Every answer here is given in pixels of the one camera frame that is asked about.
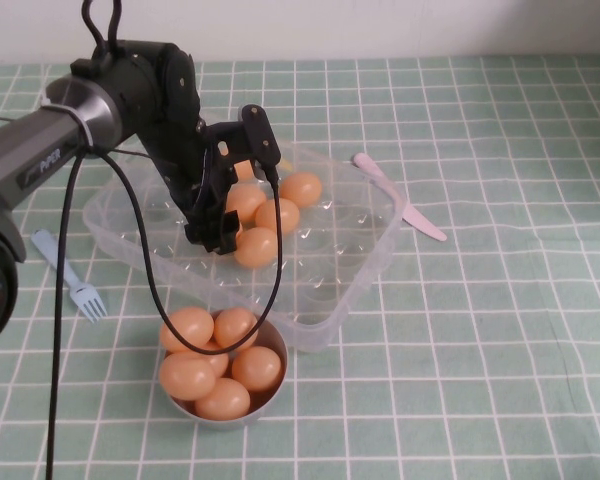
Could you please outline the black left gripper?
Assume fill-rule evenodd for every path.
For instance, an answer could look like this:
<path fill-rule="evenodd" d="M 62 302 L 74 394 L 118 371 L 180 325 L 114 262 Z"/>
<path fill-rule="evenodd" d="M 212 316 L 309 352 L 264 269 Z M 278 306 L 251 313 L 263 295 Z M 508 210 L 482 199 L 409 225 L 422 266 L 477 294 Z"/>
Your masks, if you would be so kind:
<path fill-rule="evenodd" d="M 176 203 L 186 219 L 187 240 L 208 252 L 230 254 L 237 249 L 241 223 L 238 212 L 227 209 L 227 201 L 238 182 L 235 164 L 244 153 L 222 154 L 219 145 L 238 146 L 243 139 L 239 122 L 200 125 L 184 163 L 185 186 Z"/>

